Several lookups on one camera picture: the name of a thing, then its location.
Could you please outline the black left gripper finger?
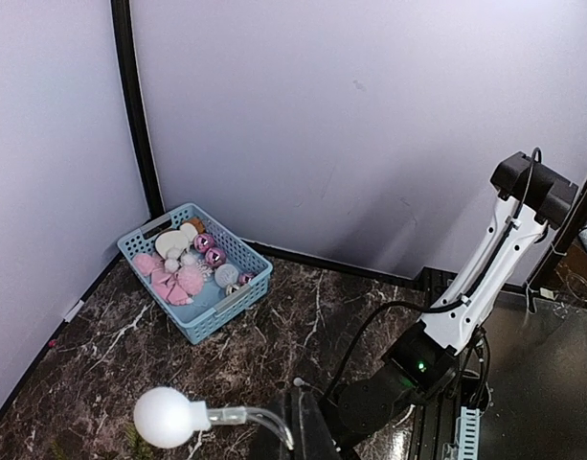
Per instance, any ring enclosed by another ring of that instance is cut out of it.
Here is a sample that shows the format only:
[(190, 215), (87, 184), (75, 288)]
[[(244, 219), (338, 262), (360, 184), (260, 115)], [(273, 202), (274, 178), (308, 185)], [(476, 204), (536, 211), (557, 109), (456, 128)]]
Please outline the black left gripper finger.
[(293, 388), (276, 397), (267, 408), (279, 415), (292, 432), (294, 449), (267, 428), (261, 430), (262, 459), (338, 459), (327, 424), (311, 392)]

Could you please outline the white ball string lights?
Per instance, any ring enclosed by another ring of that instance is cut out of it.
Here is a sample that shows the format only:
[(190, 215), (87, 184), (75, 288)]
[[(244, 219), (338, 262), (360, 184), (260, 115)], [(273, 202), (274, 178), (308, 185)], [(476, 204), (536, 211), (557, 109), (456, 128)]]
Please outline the white ball string lights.
[(294, 449), (291, 429), (281, 416), (268, 409), (253, 406), (210, 408), (204, 401), (192, 401), (180, 391), (166, 386), (147, 390), (133, 408), (136, 431), (144, 441), (159, 449), (178, 448), (194, 433), (215, 426), (248, 423), (268, 429), (286, 449)]

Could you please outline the small green christmas tree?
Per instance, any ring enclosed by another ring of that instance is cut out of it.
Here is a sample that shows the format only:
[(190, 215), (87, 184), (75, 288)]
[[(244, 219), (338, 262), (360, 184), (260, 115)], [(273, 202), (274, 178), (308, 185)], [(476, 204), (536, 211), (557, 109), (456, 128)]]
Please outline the small green christmas tree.
[[(124, 430), (126, 449), (124, 452), (114, 450), (98, 452), (90, 456), (91, 459), (116, 460), (152, 460), (155, 458), (153, 448), (140, 436), (137, 429), (132, 425), (127, 425)], [(71, 456), (56, 441), (50, 446), (50, 454), (56, 460), (68, 460)]]

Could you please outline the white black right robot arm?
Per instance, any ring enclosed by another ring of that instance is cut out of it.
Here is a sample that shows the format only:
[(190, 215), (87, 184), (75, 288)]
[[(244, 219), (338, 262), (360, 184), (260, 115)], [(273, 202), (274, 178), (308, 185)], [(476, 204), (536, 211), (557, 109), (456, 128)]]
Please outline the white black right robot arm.
[(577, 186), (542, 161), (540, 148), (516, 152), (490, 178), (497, 191), (485, 235), (452, 284), (428, 307), (391, 301), (391, 308), (419, 312), (383, 355), (368, 379), (342, 385), (334, 377), (320, 407), (337, 452), (346, 455), (411, 406), (432, 401), (455, 386), (461, 354), (485, 338), (483, 325), (495, 300), (529, 249), (568, 216)]

